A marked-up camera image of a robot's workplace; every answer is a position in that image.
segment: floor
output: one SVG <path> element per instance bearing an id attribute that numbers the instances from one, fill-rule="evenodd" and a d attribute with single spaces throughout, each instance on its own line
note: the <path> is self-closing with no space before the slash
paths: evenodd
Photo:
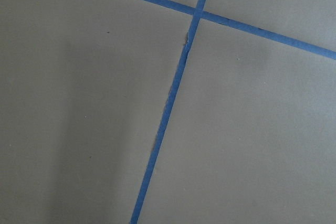
<path id="1" fill-rule="evenodd" d="M 333 0 L 0 0 L 0 222 L 335 223 Z"/>

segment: tiled floor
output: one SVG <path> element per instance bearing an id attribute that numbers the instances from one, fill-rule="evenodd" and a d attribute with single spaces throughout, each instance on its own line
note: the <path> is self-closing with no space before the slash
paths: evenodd
<path id="1" fill-rule="evenodd" d="M 335 223 L 333 0 L 151 2 L 0 0 L 0 222 Z"/>

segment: gray floor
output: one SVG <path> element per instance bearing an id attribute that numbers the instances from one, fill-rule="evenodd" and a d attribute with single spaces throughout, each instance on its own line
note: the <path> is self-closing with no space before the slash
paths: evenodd
<path id="1" fill-rule="evenodd" d="M 332 3 L 205 10 L 336 50 Z M 0 0 L 0 223 L 130 221 L 191 18 L 141 0 Z M 139 223 L 336 223 L 335 73 L 201 20 Z"/>

